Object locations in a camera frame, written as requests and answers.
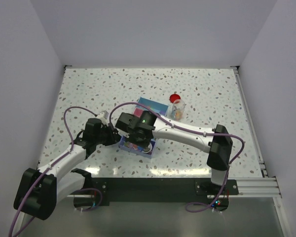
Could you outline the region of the purple candy bin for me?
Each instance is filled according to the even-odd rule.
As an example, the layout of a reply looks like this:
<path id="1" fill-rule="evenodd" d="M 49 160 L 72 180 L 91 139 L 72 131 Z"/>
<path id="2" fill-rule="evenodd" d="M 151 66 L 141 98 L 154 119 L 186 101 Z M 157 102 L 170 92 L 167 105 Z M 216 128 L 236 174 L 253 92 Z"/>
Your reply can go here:
<path id="1" fill-rule="evenodd" d="M 148 154 L 143 153 L 143 147 L 139 147 L 139 146 L 127 141 L 126 137 L 124 137 L 124 136 L 122 136 L 122 138 L 120 139 L 118 146 L 120 149 L 130 152 L 130 153 L 133 153 L 133 154 L 136 154 L 138 156 L 142 156 L 145 158 L 152 158 L 154 150 L 155 150 L 156 140 L 151 139 L 150 143 L 152 143 L 153 149 Z"/>

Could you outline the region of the pink candy bin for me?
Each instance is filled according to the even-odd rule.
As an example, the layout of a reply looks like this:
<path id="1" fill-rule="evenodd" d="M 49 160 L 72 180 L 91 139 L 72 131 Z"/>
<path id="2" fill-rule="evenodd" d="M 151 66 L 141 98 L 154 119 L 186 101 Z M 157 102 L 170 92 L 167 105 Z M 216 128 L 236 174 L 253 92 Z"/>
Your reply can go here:
<path id="1" fill-rule="evenodd" d="M 143 113 L 143 111 L 144 111 L 144 110 L 142 110 L 142 109 L 140 109 L 140 108 L 136 108 L 136 109 L 134 110 L 134 113 L 133 113 L 133 114 L 134 114 L 135 116 L 137 116 L 137 117 L 140 118 L 141 115 L 142 115 L 142 113 Z"/>

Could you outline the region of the clear plastic jar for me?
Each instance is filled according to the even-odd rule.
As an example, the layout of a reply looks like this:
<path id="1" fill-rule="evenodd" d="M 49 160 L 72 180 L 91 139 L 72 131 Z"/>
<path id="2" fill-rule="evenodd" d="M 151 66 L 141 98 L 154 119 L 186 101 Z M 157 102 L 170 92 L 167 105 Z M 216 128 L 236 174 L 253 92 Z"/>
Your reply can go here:
<path id="1" fill-rule="evenodd" d="M 183 117 L 186 103 L 182 99 L 177 99 L 173 102 L 171 118 L 179 121 Z"/>

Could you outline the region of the red jar lid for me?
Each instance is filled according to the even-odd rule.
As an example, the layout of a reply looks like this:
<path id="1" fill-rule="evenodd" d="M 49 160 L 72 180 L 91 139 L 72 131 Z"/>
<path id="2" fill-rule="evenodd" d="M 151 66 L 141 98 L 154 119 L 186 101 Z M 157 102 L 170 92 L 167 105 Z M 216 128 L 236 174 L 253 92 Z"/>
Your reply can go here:
<path id="1" fill-rule="evenodd" d="M 170 97 L 169 97 L 169 100 L 171 103 L 174 103 L 176 100 L 180 100 L 180 95 L 178 94 L 171 94 Z"/>

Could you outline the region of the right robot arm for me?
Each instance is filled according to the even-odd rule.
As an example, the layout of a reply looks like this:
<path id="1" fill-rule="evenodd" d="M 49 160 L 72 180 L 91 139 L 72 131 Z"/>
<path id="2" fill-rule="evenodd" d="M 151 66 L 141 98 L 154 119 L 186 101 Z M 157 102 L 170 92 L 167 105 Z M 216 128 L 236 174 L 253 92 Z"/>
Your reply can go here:
<path id="1" fill-rule="evenodd" d="M 212 172 L 211 191 L 221 194 L 227 189 L 225 175 L 233 141 L 224 126 L 217 125 L 214 129 L 201 128 L 173 121 L 150 111 L 143 111 L 140 117 L 121 113 L 115 127 L 126 135 L 129 142 L 143 148 L 147 147 L 152 139 L 165 139 L 207 153 L 207 165 Z"/>

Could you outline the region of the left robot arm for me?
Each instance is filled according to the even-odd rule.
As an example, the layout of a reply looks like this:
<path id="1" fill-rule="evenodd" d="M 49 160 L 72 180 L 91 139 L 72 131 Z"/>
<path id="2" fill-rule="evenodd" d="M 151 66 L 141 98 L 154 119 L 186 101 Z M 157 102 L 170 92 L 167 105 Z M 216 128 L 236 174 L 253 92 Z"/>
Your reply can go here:
<path id="1" fill-rule="evenodd" d="M 76 166 L 92 155 L 98 145 L 116 144 L 121 137 L 111 123 L 104 124 L 98 118 L 88 119 L 81 135 L 54 161 L 39 169 L 28 168 L 23 173 L 14 209 L 46 220 L 57 202 L 66 196 L 91 191 L 94 187 L 91 174 Z"/>

